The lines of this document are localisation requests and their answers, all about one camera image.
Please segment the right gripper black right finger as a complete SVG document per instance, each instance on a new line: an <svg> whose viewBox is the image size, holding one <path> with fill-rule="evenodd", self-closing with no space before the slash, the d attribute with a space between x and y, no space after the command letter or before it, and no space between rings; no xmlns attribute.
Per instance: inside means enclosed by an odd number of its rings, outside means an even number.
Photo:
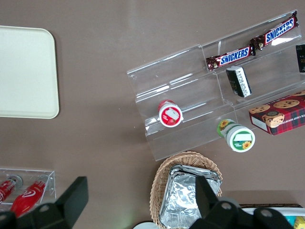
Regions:
<svg viewBox="0 0 305 229"><path fill-rule="evenodd" d="M205 177L196 177L195 197L201 218L192 229L292 229L293 226L277 210L256 208L245 212L232 200L219 200Z"/></svg>

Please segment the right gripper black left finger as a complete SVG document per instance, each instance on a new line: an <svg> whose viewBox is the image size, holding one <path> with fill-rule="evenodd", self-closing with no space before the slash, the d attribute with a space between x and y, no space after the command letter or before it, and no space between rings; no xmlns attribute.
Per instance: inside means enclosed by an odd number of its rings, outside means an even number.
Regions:
<svg viewBox="0 0 305 229"><path fill-rule="evenodd" d="M2 229L71 229L89 200L87 177L77 177L54 202L36 207L19 218L11 211L0 214Z"/></svg>

